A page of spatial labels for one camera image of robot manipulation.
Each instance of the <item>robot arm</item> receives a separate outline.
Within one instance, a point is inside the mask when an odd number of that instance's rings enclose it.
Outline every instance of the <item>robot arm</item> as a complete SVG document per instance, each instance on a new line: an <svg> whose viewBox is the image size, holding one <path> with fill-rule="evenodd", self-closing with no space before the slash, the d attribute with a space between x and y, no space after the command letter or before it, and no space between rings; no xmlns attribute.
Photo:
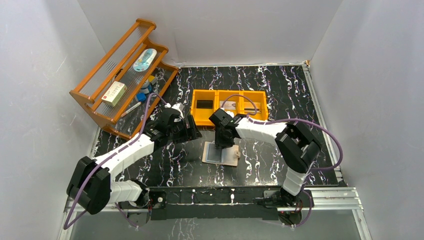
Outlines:
<svg viewBox="0 0 424 240"><path fill-rule="evenodd" d="M189 114L183 117L182 107L180 103L172 107L168 104L156 120L145 126L142 134L136 134L125 144L95 159L87 156L80 159L66 190L68 196L75 199L89 173L110 158L91 177L78 203L90 214L100 212L108 203L129 201L146 205L149 201L148 188L138 181L115 182L115 178L137 160L152 154L169 141L178 144L202 137L193 116Z"/></svg>
<svg viewBox="0 0 424 240"><path fill-rule="evenodd" d="M209 119L215 125L215 146L219 148L232 147L234 138L261 140L278 147L288 166L279 202L293 206L312 163L321 151L320 142L307 126L301 122L257 124L249 121L244 114L232 117L221 108Z"/></svg>

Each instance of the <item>blue cap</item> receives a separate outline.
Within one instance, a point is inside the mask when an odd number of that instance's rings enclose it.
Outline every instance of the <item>blue cap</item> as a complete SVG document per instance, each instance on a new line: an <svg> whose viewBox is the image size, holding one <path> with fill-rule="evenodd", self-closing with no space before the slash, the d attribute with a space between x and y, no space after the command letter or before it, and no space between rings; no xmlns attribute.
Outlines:
<svg viewBox="0 0 424 240"><path fill-rule="evenodd" d="M144 94L144 93L137 93L137 95L135 95L135 98L139 102L144 102L144 101L146 101L146 94Z"/></svg>

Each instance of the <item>plastic case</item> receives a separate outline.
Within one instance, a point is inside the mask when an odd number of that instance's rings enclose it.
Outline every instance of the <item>plastic case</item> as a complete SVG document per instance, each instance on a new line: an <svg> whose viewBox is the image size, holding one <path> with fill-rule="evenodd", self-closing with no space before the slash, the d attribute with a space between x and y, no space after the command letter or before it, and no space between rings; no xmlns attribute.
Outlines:
<svg viewBox="0 0 424 240"><path fill-rule="evenodd" d="M251 116L257 120L268 120L267 96L264 91L203 90L195 89L191 101L190 113L197 126L214 126L209 117L229 96L240 94L248 97L256 105L257 114ZM241 96L233 96L224 105L226 111L236 114L254 113L252 104Z"/></svg>

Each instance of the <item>small box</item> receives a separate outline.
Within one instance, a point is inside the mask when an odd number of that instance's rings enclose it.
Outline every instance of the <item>small box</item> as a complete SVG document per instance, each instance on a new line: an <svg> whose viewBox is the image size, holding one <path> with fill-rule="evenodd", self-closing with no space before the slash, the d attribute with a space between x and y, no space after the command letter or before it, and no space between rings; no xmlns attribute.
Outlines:
<svg viewBox="0 0 424 240"><path fill-rule="evenodd" d="M114 81L101 100L105 104L115 107L126 90L127 86L125 86L125 84L119 81Z"/></svg>

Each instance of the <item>blue object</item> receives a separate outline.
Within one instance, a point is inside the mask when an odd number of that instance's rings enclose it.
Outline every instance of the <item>blue object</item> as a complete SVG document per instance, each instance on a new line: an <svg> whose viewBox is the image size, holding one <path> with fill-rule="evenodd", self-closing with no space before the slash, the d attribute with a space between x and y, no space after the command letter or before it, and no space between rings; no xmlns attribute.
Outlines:
<svg viewBox="0 0 424 240"><path fill-rule="evenodd" d="M151 93L152 92L152 85L149 83L149 85L147 86L147 90L148 90L148 92L149 93Z"/></svg>
<svg viewBox="0 0 424 240"><path fill-rule="evenodd" d="M142 103L146 101L146 95L144 93L137 93L137 95L135 95L135 98L137 99L137 101Z"/></svg>

